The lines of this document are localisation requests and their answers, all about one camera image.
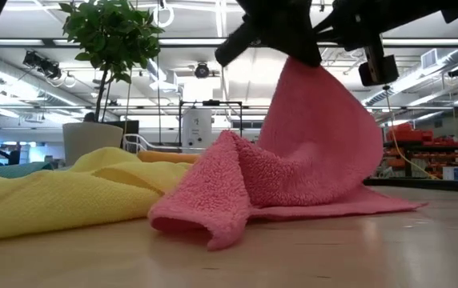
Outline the white plant pot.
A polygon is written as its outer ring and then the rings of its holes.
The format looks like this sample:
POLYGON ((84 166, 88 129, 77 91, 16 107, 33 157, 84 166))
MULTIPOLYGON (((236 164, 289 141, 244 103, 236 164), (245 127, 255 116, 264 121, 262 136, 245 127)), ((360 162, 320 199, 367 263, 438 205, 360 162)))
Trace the white plant pot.
POLYGON ((103 147, 120 147, 123 129, 98 122, 78 122, 62 125, 65 162, 72 166, 84 154, 103 147))

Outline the white ceiling vent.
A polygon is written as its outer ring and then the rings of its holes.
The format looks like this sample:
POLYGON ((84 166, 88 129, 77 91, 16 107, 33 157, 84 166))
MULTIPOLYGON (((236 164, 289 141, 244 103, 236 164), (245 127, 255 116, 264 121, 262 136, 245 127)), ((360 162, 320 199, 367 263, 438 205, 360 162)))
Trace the white ceiling vent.
POLYGON ((431 49, 428 52, 420 56, 421 67, 423 69, 430 68, 437 64, 438 62, 438 52, 437 49, 431 49))

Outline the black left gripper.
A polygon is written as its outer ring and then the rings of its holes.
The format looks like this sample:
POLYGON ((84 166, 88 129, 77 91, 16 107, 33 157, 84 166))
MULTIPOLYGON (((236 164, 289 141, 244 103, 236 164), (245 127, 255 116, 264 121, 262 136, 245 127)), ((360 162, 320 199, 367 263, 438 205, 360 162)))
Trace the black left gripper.
POLYGON ((310 19, 311 0, 236 0, 243 23, 215 51, 223 67, 254 42, 283 52, 306 66, 321 63, 316 33, 310 19))

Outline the pink microfiber towel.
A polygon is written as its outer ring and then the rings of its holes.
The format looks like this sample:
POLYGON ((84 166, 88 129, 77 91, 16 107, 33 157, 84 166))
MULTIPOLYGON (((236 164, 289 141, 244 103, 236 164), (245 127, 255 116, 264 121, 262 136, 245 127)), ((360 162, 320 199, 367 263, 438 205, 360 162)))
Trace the pink microfiber towel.
POLYGON ((163 233, 202 229, 209 250, 237 243, 253 218, 288 220, 415 210, 368 189, 381 129, 329 72, 289 58, 256 142, 225 130, 148 214, 163 233))

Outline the blue microfiber towel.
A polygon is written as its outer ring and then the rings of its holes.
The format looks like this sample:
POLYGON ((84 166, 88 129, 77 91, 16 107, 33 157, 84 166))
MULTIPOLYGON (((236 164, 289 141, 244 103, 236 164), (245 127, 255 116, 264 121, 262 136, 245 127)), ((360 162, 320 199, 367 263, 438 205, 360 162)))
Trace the blue microfiber towel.
POLYGON ((18 165, 0 166, 1 178, 21 178, 41 170, 53 170, 49 162, 32 162, 18 165))

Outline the black overhead frame bar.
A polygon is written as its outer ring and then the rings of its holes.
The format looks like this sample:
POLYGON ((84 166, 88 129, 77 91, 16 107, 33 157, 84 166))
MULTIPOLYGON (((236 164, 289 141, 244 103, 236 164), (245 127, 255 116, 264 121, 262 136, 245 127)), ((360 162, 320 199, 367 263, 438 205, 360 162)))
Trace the black overhead frame bar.
MULTIPOLYGON (((160 38, 164 48, 210 47, 214 48, 226 41, 225 38, 160 38)), ((385 48, 458 48, 458 38, 383 38, 385 48)), ((6 48, 75 48, 78 43, 65 38, 0 38, 0 47, 6 48)))

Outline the shelf with red bins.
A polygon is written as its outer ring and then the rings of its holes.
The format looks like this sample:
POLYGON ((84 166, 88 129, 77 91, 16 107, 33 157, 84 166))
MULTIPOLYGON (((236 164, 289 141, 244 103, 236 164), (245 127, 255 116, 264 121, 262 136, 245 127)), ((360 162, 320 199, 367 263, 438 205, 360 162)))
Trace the shelf with red bins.
POLYGON ((385 133, 380 178, 443 178, 444 166, 458 166, 458 138, 436 137, 431 130, 417 130, 410 123, 385 133))

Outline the round black ceiling fixture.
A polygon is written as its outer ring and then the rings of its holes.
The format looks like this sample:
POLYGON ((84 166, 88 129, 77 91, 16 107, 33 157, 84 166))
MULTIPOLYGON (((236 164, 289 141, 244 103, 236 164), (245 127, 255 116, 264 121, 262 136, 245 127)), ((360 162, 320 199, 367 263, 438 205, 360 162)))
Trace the round black ceiling fixture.
POLYGON ((196 78, 202 79, 210 76, 210 69, 205 62, 199 62, 195 67, 194 75, 196 78))

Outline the black aluminium table frame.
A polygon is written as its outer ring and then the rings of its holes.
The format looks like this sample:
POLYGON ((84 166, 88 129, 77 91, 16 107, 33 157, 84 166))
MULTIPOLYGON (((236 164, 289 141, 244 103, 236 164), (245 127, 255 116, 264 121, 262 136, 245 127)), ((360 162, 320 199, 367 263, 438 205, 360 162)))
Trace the black aluminium table frame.
POLYGON ((368 178, 363 181, 365 186, 395 186, 425 190, 446 190, 458 192, 456 180, 428 180, 417 178, 368 178))

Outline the yellow microfiber towel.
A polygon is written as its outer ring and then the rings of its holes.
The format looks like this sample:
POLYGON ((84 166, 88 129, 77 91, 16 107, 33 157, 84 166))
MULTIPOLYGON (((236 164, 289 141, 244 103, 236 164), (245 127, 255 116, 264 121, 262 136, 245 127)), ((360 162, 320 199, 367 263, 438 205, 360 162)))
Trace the yellow microfiber towel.
POLYGON ((67 170, 0 177, 0 239, 144 218, 189 168, 107 147, 67 170))

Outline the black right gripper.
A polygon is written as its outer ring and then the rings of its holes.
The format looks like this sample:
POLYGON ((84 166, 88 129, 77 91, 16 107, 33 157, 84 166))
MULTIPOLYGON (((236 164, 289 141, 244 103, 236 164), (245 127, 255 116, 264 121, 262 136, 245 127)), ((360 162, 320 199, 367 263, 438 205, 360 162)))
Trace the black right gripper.
POLYGON ((440 12, 446 23, 458 19, 458 0, 334 0, 332 12, 313 28, 318 42, 346 50, 375 45, 380 35, 440 12))

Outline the green leafy plant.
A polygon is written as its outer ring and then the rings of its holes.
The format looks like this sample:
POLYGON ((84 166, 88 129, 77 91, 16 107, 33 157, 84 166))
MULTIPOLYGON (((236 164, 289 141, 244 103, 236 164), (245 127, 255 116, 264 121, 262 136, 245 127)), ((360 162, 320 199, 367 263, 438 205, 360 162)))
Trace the green leafy plant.
POLYGON ((101 119, 102 98, 112 82, 132 83, 131 71, 147 67, 160 52, 159 35, 164 29, 150 10, 140 10, 129 0, 74 0, 61 2, 66 14, 62 33, 78 43, 75 59, 89 62, 102 73, 95 116, 101 119))

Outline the clear plastic bin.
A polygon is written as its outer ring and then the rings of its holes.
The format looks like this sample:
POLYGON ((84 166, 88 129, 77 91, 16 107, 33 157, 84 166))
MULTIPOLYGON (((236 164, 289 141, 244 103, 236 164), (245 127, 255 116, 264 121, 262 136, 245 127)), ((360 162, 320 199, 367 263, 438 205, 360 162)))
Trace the clear plastic bin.
POLYGON ((206 150, 206 148, 197 147, 155 145, 150 143, 146 138, 144 138, 140 134, 124 134, 122 140, 122 147, 124 150, 128 152, 135 152, 136 154, 144 150, 183 154, 201 154, 206 150))

